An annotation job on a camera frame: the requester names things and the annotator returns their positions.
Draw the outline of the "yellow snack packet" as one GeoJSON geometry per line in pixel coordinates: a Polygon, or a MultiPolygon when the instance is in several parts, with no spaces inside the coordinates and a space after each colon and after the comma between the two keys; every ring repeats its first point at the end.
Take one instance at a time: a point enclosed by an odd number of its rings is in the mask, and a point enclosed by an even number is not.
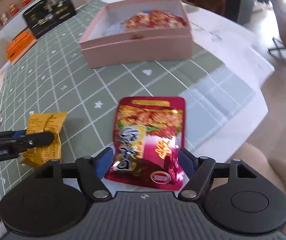
{"type": "Polygon", "coordinates": [[[20,163],[38,168],[51,159],[60,160],[62,143],[59,133],[66,118],[66,112],[32,114],[25,136],[29,148],[22,153],[20,163]]]}

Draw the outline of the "magenta spicy snack bag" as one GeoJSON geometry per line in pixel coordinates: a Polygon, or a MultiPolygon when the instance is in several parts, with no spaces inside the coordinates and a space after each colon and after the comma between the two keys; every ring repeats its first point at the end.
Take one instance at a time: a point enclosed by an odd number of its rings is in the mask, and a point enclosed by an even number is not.
{"type": "Polygon", "coordinates": [[[114,160],[106,179],[176,191],[183,184],[179,149],[185,143],[185,99],[132,96],[119,101],[114,119],[114,160]]]}

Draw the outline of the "orange box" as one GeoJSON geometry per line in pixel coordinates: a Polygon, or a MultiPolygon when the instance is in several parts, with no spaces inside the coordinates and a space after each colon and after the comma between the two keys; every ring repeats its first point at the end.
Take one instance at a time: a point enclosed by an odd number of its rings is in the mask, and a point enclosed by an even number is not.
{"type": "Polygon", "coordinates": [[[27,51],[37,42],[33,33],[26,29],[17,35],[6,49],[6,57],[12,64],[16,64],[27,51]]]}

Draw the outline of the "black gift box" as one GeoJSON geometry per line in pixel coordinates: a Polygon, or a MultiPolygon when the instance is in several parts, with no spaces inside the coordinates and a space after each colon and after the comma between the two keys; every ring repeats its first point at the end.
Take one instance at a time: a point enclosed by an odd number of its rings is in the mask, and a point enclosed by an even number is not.
{"type": "Polygon", "coordinates": [[[39,39],[75,15],[71,0],[40,0],[23,13],[23,18],[34,37],[39,39]]]}

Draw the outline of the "clear bread snack bag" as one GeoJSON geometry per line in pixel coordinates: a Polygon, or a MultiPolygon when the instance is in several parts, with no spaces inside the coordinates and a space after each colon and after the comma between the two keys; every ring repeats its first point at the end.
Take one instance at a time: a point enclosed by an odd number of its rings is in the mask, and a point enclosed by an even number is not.
{"type": "Polygon", "coordinates": [[[102,36],[116,35],[119,33],[124,33],[126,30],[127,27],[123,23],[119,22],[108,27],[107,30],[103,32],[102,36]]]}

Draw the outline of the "pink gift box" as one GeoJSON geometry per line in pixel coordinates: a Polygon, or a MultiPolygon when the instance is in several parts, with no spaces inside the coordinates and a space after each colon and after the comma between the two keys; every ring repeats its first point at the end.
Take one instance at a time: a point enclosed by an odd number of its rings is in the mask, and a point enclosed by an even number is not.
{"type": "Polygon", "coordinates": [[[192,56],[193,36],[181,0],[124,0],[106,4],[79,40],[90,68],[141,61],[185,60],[192,56]],[[182,17],[183,28],[127,29],[102,36],[113,24],[123,23],[146,10],[160,10],[182,17]]]}

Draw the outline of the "red biscuit snack bag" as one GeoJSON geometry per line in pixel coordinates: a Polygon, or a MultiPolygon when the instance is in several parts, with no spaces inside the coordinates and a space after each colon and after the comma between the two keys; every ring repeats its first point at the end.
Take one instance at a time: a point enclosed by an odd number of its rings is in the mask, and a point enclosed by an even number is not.
{"type": "Polygon", "coordinates": [[[133,15],[122,24],[126,29],[183,28],[187,22],[179,16],[160,10],[146,10],[133,15]]]}

